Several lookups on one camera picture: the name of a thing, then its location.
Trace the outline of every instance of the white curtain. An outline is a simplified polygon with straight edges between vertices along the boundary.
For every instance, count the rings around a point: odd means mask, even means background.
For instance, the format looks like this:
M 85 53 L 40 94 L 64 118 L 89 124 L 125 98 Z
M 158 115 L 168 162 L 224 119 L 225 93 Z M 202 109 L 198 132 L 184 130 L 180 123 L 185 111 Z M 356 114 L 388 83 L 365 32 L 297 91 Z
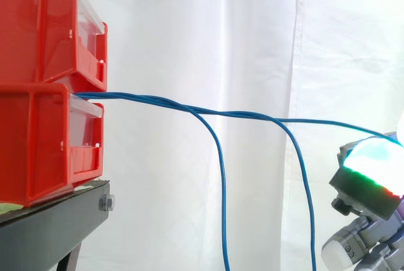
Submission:
M 395 128 L 404 103 L 403 0 L 90 2 L 109 25 L 109 91 Z M 232 270 L 310 270 L 307 202 L 284 132 L 207 119 L 225 154 Z M 307 163 L 324 271 L 321 245 L 350 221 L 330 206 L 335 155 L 364 135 L 290 127 Z M 200 122 L 105 102 L 104 173 L 116 209 L 83 242 L 79 271 L 223 270 L 217 151 Z

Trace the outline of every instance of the blue cable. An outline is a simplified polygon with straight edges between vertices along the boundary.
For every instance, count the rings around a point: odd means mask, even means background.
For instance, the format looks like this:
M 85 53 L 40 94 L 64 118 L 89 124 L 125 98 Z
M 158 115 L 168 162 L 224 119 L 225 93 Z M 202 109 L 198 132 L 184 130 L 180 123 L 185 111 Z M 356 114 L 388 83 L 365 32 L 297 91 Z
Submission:
M 314 223 L 314 207 L 312 204 L 311 192 L 309 187 L 309 182 L 307 178 L 306 167 L 303 161 L 303 155 L 300 150 L 299 144 L 295 139 L 292 132 L 283 124 L 283 123 L 312 123 L 312 124 L 328 124 L 333 126 L 341 126 L 344 128 L 355 129 L 358 131 L 362 131 L 371 135 L 375 135 L 381 138 L 385 138 L 393 143 L 398 143 L 398 141 L 390 138 L 384 134 L 365 129 L 359 126 L 354 126 L 351 124 L 341 123 L 338 121 L 325 121 L 320 119 L 282 119 L 282 118 L 273 118 L 271 116 L 267 116 L 265 114 L 256 113 L 256 112 L 247 112 L 247 111 L 214 111 L 209 109 L 204 109 L 200 107 L 195 107 L 191 105 L 182 105 L 178 102 L 173 100 L 165 99 L 163 97 L 156 97 L 150 95 L 135 95 L 130 93 L 122 93 L 122 92 L 82 92 L 76 93 L 77 96 L 81 97 L 82 99 L 125 99 L 125 100 L 132 100 L 135 102 L 141 102 L 144 104 L 151 104 L 156 105 L 159 107 L 174 109 L 178 111 L 185 111 L 189 112 L 192 115 L 196 116 L 202 123 L 208 128 L 209 132 L 212 134 L 215 143 L 217 145 L 218 154 L 219 154 L 219 162 L 220 162 L 220 174 L 222 176 L 222 251 L 223 251 L 223 261 L 225 265 L 226 271 L 230 271 L 229 265 L 229 257 L 227 254 L 227 233 L 226 233 L 226 182 L 225 182 L 225 167 L 223 162 L 223 152 L 220 146 L 220 142 L 218 137 L 212 127 L 200 116 L 200 114 L 209 114 L 209 115 L 221 115 L 227 117 L 237 117 L 237 118 L 244 118 L 244 119 L 257 119 L 257 120 L 264 120 L 264 121 L 271 121 L 281 127 L 286 134 L 290 137 L 297 153 L 297 157 L 300 164 L 300 169 L 303 178 L 304 189 L 306 191 L 306 198 L 307 203 L 309 206 L 309 215 L 310 215 L 310 228 L 311 228 L 311 241 L 310 241 L 310 250 L 311 250 L 311 263 L 312 263 L 312 271 L 316 271 L 316 254 L 315 254 L 315 223 Z

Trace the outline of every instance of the glowing light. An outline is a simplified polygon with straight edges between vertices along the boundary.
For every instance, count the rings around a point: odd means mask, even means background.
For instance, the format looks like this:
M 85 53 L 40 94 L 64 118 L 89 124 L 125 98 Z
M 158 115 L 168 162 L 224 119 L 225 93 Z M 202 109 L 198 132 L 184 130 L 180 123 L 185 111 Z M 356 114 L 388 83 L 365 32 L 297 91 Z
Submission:
M 343 165 L 393 194 L 404 195 L 404 148 L 382 138 L 369 138 L 353 148 Z
M 397 140 L 404 144 L 404 112 L 401 114 L 400 120 L 398 121 L 397 125 Z

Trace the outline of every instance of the red storage bin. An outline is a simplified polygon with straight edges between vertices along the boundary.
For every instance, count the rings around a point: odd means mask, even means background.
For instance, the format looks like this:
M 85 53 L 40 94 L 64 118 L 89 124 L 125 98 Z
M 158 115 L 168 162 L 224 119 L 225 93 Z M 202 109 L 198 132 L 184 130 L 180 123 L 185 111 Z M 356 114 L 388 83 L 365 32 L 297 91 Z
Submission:
M 107 25 L 87 0 L 0 0 L 0 82 L 106 91 Z
M 57 83 L 0 85 L 0 202 L 29 207 L 102 174 L 104 109 Z

